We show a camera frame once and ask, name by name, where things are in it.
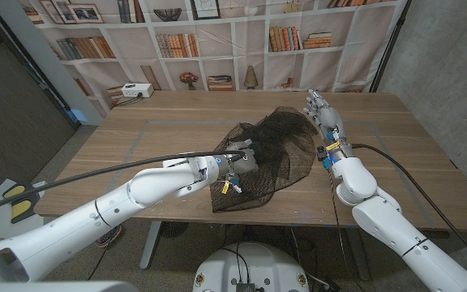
bookshelf wallpaper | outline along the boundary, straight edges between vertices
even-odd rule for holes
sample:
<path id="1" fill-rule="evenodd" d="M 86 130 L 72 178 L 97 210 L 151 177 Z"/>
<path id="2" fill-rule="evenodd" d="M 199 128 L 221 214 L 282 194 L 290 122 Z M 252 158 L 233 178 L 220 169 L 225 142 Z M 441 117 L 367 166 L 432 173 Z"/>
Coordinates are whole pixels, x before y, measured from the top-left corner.
<path id="1" fill-rule="evenodd" d="M 187 72 L 197 90 L 365 91 L 405 2 L 19 1 L 95 97 L 129 82 L 187 90 Z"/>

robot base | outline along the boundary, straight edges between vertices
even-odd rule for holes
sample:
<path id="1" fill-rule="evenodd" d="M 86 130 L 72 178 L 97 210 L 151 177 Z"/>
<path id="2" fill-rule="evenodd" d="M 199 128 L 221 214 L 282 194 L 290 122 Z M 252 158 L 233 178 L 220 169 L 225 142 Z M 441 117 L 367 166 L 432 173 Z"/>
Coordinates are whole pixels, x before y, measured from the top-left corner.
<path id="1" fill-rule="evenodd" d="M 265 243 L 253 242 L 240 243 L 239 246 L 235 243 L 225 248 L 237 251 L 246 260 L 250 283 L 253 285 L 247 285 L 244 261 L 235 253 L 220 249 L 199 266 L 194 278 L 194 292 L 235 292 L 239 291 L 238 288 L 246 292 L 309 291 L 303 268 L 295 259 L 280 249 Z M 238 284 L 241 283 L 239 267 L 243 285 Z"/>

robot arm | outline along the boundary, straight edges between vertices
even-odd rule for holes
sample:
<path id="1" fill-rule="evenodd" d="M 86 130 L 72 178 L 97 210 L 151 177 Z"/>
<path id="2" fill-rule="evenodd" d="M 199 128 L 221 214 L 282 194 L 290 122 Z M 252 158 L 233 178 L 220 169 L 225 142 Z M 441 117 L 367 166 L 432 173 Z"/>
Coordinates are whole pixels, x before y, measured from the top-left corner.
<path id="1" fill-rule="evenodd" d="M 325 156 L 333 161 L 340 201 L 353 207 L 353 217 L 368 234 L 394 250 L 432 291 L 467 289 L 467 271 L 417 230 L 403 215 L 393 197 L 378 187 L 362 161 L 345 140 L 340 115 L 312 89 L 304 111 L 319 126 L 327 145 Z"/>
<path id="2" fill-rule="evenodd" d="M 120 187 L 47 225 L 0 241 L 0 282 L 39 281 L 101 235 L 165 197 L 183 197 L 225 175 L 256 170 L 253 150 L 247 148 L 250 143 L 237 142 L 227 148 L 242 150 L 244 157 L 163 161 L 163 168 L 142 170 Z"/>

white box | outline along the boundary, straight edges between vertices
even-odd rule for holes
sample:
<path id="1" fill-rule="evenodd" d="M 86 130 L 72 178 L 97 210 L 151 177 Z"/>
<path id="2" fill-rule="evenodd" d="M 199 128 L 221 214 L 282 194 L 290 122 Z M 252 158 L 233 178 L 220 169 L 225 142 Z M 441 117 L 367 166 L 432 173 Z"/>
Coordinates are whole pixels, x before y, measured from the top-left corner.
<path id="1" fill-rule="evenodd" d="M 137 97 L 142 93 L 142 97 L 150 97 L 154 92 L 152 84 L 126 84 L 122 87 L 124 97 Z"/>

mesh bag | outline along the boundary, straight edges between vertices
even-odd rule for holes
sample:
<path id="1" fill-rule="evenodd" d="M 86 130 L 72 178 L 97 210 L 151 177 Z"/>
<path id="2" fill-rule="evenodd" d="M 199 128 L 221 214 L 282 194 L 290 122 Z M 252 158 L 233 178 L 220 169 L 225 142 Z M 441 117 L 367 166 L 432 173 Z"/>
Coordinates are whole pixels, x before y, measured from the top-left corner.
<path id="1" fill-rule="evenodd" d="M 256 125 L 239 123 L 216 147 L 251 139 L 259 170 L 239 174 L 242 193 L 232 187 L 222 194 L 224 182 L 210 186 L 212 211 L 238 211 L 265 205 L 275 191 L 305 178 L 315 159 L 312 135 L 316 128 L 295 108 L 278 107 Z"/>

